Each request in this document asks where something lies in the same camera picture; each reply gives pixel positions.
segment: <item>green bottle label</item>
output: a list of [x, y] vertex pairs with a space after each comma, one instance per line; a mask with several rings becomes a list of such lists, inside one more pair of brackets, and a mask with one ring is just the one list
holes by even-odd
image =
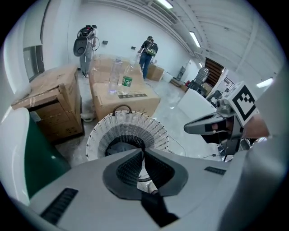
[[124, 76], [124, 77], [122, 78], [122, 85], [123, 85], [123, 86], [126, 86], [126, 87], [130, 87], [130, 86], [131, 86], [131, 81], [132, 81], [132, 78], [131, 78], [131, 77]]

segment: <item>floor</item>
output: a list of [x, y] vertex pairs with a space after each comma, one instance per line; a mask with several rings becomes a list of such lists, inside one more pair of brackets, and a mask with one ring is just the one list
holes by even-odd
[[[163, 80], [160, 82], [146, 80], [145, 82], [161, 97], [161, 102], [153, 118], [161, 122], [167, 129], [170, 139], [169, 150], [177, 155], [192, 158], [205, 157], [208, 160], [221, 161], [220, 156], [210, 156], [213, 153], [218, 155], [215, 145], [207, 144], [200, 135], [187, 134], [183, 130], [184, 124], [190, 122], [190, 119], [178, 109], [177, 104], [185, 93], [180, 88]], [[79, 88], [82, 96], [82, 112], [93, 113], [89, 80], [82, 78], [80, 74]], [[56, 148], [72, 167], [87, 161], [85, 156], [86, 143], [96, 124], [95, 119], [91, 122], [84, 122], [85, 135], [56, 145]]]

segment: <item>plastic water bottle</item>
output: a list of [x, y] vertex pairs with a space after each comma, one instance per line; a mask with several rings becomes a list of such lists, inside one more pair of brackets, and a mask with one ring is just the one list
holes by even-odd
[[117, 91], [117, 85], [120, 78], [122, 61], [120, 57], [112, 63], [112, 71], [109, 78], [108, 92], [114, 94]]
[[137, 54], [134, 59], [130, 60], [130, 64], [126, 68], [124, 76], [122, 77], [121, 93], [123, 95], [127, 95], [130, 91], [131, 82], [133, 81], [132, 76], [135, 70], [135, 65], [138, 65], [138, 58], [139, 54]]

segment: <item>green panel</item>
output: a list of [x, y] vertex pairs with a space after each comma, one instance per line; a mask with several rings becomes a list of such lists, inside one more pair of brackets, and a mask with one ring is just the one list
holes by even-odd
[[71, 169], [69, 163], [48, 142], [36, 123], [30, 118], [24, 157], [25, 180], [29, 198], [69, 169]]

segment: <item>ceiling light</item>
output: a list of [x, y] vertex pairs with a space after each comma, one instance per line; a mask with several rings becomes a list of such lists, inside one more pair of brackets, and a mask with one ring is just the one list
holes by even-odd
[[198, 42], [198, 40], [197, 40], [197, 37], [195, 36], [195, 33], [191, 31], [191, 32], [190, 32], [190, 35], [192, 36], [192, 38], [193, 38], [196, 46], [200, 48], [200, 44], [199, 44], [199, 42]]
[[270, 77], [269, 79], [267, 79], [267, 80], [265, 80], [265, 81], [263, 81], [261, 83], [258, 83], [257, 87], [258, 88], [263, 88], [263, 87], [269, 86], [272, 82], [273, 82], [273, 78]]
[[158, 0], [161, 4], [163, 4], [166, 8], [171, 9], [173, 8], [173, 5], [167, 2], [166, 0]]

